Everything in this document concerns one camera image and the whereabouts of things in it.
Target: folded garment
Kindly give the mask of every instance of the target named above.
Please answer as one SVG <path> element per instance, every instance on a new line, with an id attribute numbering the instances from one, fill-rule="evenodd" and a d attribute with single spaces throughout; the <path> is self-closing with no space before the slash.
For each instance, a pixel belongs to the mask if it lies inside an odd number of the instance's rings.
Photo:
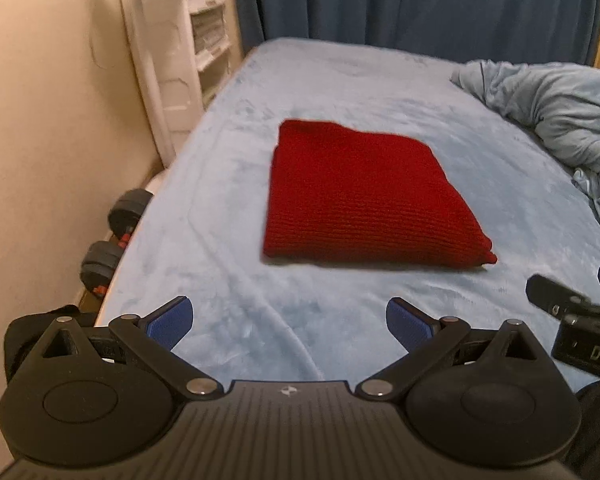
<path id="1" fill-rule="evenodd" d="M 280 125 L 264 254 L 455 268 L 496 262 L 426 144 L 300 120 Z"/>
<path id="2" fill-rule="evenodd" d="M 600 222 L 600 70 L 480 60 L 456 69 L 451 81 L 501 116 L 533 127 L 547 150 L 575 170 Z"/>

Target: black pants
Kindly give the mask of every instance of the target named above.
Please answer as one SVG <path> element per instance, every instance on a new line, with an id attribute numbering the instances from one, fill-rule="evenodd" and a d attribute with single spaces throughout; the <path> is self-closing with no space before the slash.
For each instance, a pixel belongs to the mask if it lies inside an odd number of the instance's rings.
<path id="1" fill-rule="evenodd" d="M 563 462 L 583 480 L 600 480 L 600 381 L 585 386 L 576 396 L 582 426 Z"/>

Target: beige wall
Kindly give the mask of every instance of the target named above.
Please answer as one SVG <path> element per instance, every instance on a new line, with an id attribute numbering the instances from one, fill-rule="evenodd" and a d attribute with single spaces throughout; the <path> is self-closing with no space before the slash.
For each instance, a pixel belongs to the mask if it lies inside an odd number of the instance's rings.
<path id="1" fill-rule="evenodd" d="M 93 23 L 89 2 L 0 0 L 0 394 L 8 322 L 74 300 L 107 209 L 157 161 L 119 1 Z"/>

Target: white logo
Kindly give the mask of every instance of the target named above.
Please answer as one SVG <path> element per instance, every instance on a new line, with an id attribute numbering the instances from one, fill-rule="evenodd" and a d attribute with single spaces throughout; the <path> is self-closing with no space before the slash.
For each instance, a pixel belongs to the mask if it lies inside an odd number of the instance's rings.
<path id="1" fill-rule="evenodd" d="M 291 386 L 291 384 L 288 384 L 280 390 L 280 393 L 286 395 L 287 397 L 293 397 L 299 391 L 300 390 L 298 390 L 295 386 Z"/>

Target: crumpled blanket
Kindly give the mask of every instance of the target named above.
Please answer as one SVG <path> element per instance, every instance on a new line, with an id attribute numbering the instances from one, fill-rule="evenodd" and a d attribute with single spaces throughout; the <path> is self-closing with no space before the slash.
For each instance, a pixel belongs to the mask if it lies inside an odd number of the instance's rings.
<path id="1" fill-rule="evenodd" d="M 478 60 L 459 66 L 451 81 L 502 117 L 532 128 L 573 171 L 600 222 L 600 70 Z"/>

